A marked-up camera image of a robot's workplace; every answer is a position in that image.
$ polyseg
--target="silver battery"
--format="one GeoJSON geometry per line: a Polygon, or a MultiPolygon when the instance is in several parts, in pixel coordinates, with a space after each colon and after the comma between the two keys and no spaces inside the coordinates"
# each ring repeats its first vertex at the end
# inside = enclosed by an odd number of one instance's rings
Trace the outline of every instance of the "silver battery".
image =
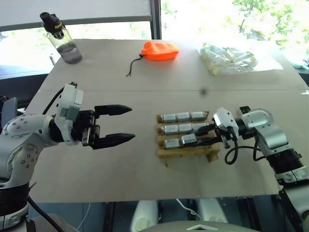
{"type": "Polygon", "coordinates": [[[183,145],[195,143],[196,141],[197,141],[197,137],[195,136],[195,134],[188,134],[188,135],[182,136],[183,145]]]}
{"type": "Polygon", "coordinates": [[[161,115],[161,118],[165,123],[176,122],[176,114],[161,115]]]}
{"type": "Polygon", "coordinates": [[[192,121],[201,121],[205,119],[204,112],[192,112],[191,113],[191,120],[192,121]]]}
{"type": "Polygon", "coordinates": [[[196,131],[196,130],[200,129],[201,127],[204,127],[204,126],[206,126],[206,123],[194,123],[194,124],[192,124],[192,128],[193,128],[194,131],[196,131]]]}
{"type": "Polygon", "coordinates": [[[178,125],[167,125],[162,128],[164,131],[164,134],[169,135],[169,134],[178,134],[178,125]]]}
{"type": "Polygon", "coordinates": [[[190,120],[189,112],[177,113],[177,121],[178,122],[185,122],[190,120]]]}
{"type": "Polygon", "coordinates": [[[179,139],[166,139],[164,141],[165,149],[173,149],[181,147],[179,139]]]}
{"type": "Polygon", "coordinates": [[[179,133],[191,133],[192,132],[192,124],[186,123],[186,124],[179,124],[179,133]]]}

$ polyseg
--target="floor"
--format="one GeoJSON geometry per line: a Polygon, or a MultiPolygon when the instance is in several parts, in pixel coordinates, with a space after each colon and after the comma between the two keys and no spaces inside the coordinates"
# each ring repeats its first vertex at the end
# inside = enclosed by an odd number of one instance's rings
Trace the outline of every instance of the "floor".
{"type": "MultiPolygon", "coordinates": [[[[271,196],[258,196],[253,198],[256,211],[263,232],[285,231],[293,232],[291,224],[286,219],[284,228],[284,217],[281,206],[271,196]]],[[[248,215],[239,205],[237,198],[218,198],[218,201],[230,224],[250,228],[248,215]]],[[[188,213],[182,209],[175,200],[163,200],[162,222],[188,220],[188,213]]],[[[38,204],[45,212],[55,213],[64,218],[69,224],[78,227],[87,211],[88,203],[40,203],[38,204]]],[[[131,219],[137,202],[117,202],[115,204],[114,223],[112,232],[129,231],[131,219]]],[[[88,217],[80,228],[81,232],[103,231],[104,203],[92,203],[88,217]]],[[[32,208],[29,218],[37,217],[38,213],[32,208]]]]}

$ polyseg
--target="clear plastic bottle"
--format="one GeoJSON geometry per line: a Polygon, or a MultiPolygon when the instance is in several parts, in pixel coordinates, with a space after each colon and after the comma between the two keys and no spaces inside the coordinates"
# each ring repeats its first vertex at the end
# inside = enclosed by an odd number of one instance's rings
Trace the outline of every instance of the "clear plastic bottle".
{"type": "Polygon", "coordinates": [[[42,25],[47,31],[47,38],[64,61],[68,64],[76,64],[81,61],[83,57],[60,19],[55,14],[47,12],[41,13],[40,17],[43,20],[42,25]]]}

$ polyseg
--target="clear plastic bag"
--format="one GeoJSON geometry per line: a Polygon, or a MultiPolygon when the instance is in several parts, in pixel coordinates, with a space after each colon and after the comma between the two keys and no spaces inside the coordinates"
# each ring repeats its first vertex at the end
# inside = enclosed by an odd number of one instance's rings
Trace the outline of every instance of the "clear plastic bag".
{"type": "Polygon", "coordinates": [[[283,69],[269,54],[259,49],[216,46],[204,43],[198,50],[213,75],[233,75],[272,69],[283,69]]]}

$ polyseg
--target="white tabletop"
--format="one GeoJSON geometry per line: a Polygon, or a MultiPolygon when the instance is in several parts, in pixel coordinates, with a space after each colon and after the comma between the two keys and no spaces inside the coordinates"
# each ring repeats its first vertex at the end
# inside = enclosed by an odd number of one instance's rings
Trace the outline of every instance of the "white tabletop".
{"type": "MultiPolygon", "coordinates": [[[[179,158],[168,160],[166,167],[156,156],[155,116],[159,113],[210,110],[212,115],[225,107],[237,116],[239,106],[266,108],[303,156],[303,163],[309,165],[309,91],[284,58],[277,57],[284,71],[223,77],[228,85],[221,77],[208,74],[195,49],[181,46],[182,52],[172,67],[153,68],[148,62],[137,61],[132,76],[125,77],[134,58],[132,47],[140,49],[137,44],[142,46],[143,42],[81,41],[78,45],[85,53],[82,63],[70,66],[60,61],[46,78],[27,113],[42,113],[55,90],[65,82],[77,81],[79,88],[86,90],[83,110],[102,104],[123,104],[133,109],[120,116],[102,116],[98,121],[101,136],[126,132],[136,137],[122,145],[95,151],[63,143],[44,149],[32,179],[38,182],[30,193],[34,200],[107,202],[278,193],[280,187],[270,165],[266,160],[254,162],[252,150],[239,151],[234,165],[224,163],[226,150],[222,147],[219,159],[212,163],[205,157],[179,158]],[[101,44],[105,52],[96,44],[101,44]],[[117,48],[128,53],[129,58],[116,56],[117,48]],[[185,73],[179,64],[185,63],[183,56],[190,57],[185,73]],[[196,75],[186,75],[190,71],[196,75]],[[206,95],[200,94],[201,86],[209,90],[206,95]]],[[[53,106],[49,113],[55,112],[53,106]]],[[[253,145],[253,140],[241,140],[240,144],[253,145]]]]}

